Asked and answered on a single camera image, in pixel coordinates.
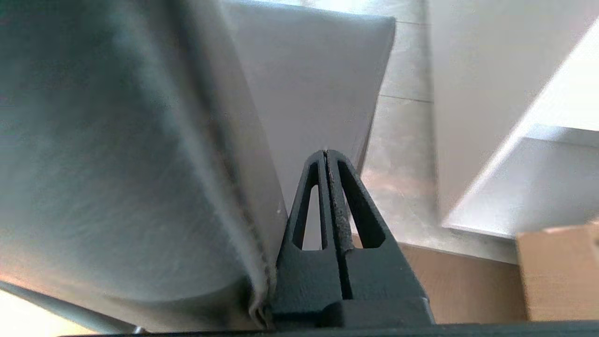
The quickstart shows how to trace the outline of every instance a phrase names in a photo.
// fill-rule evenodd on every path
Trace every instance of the cardboard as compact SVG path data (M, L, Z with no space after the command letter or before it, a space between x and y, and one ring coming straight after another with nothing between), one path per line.
M516 238L531 321L599 320L599 224Z

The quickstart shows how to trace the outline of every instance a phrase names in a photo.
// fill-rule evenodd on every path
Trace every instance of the cardboard box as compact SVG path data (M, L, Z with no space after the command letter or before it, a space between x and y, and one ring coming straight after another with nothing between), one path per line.
M531 321L599 320L599 224L516 238Z

